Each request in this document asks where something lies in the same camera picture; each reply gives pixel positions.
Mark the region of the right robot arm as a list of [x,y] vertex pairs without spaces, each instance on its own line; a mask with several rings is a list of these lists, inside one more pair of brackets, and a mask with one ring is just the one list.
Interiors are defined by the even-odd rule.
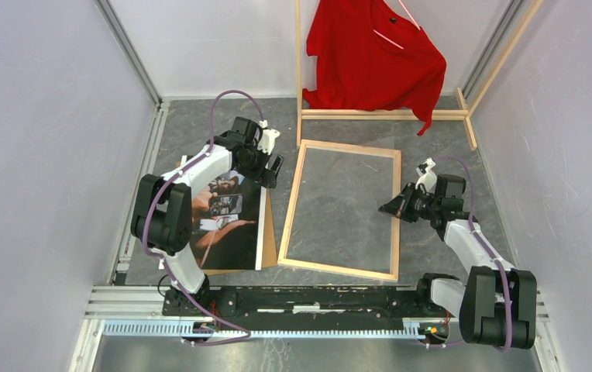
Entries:
[[443,309],[456,317],[462,340],[503,351],[535,344],[538,285],[497,252],[471,211],[464,208],[467,181],[440,174],[432,189],[408,183],[379,212],[405,222],[425,220],[457,256],[468,277],[425,274],[418,282],[415,307],[425,316]]

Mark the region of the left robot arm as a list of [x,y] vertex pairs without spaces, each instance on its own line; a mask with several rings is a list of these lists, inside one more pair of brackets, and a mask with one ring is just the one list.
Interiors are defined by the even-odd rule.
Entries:
[[237,117],[231,129],[211,135],[185,165],[162,175],[146,174],[139,181],[130,233],[146,255],[163,264],[172,286],[183,293],[181,305],[191,315],[203,315],[211,305],[211,295],[203,290],[207,276],[189,247],[194,198],[228,171],[274,188],[284,161],[273,154],[279,136],[265,120]]

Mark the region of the wooden picture frame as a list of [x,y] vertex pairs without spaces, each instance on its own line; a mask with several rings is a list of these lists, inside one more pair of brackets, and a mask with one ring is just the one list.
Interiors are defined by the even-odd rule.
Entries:
[[305,169],[306,156],[309,150],[321,150],[331,153],[343,153],[362,155],[369,157],[386,158],[392,161],[391,166],[391,192],[396,195],[400,188],[401,181],[401,151],[395,149],[386,149],[379,147],[359,146],[345,143],[323,142],[313,139],[304,139],[301,142],[301,148],[298,153],[298,161],[294,171],[294,180],[291,187],[291,195],[287,207],[287,214],[284,223],[283,235],[278,254],[277,262],[281,266],[296,267],[299,269],[316,270],[330,274],[348,275],[352,277],[361,277],[379,281],[396,282],[399,277],[399,223],[389,218],[390,224],[390,244],[389,244],[389,270],[382,273],[375,270],[364,270],[359,268],[342,267],[326,263],[315,263],[307,260],[296,260],[288,256],[291,237],[294,235],[294,219],[298,208],[299,192],[304,184],[302,176]]

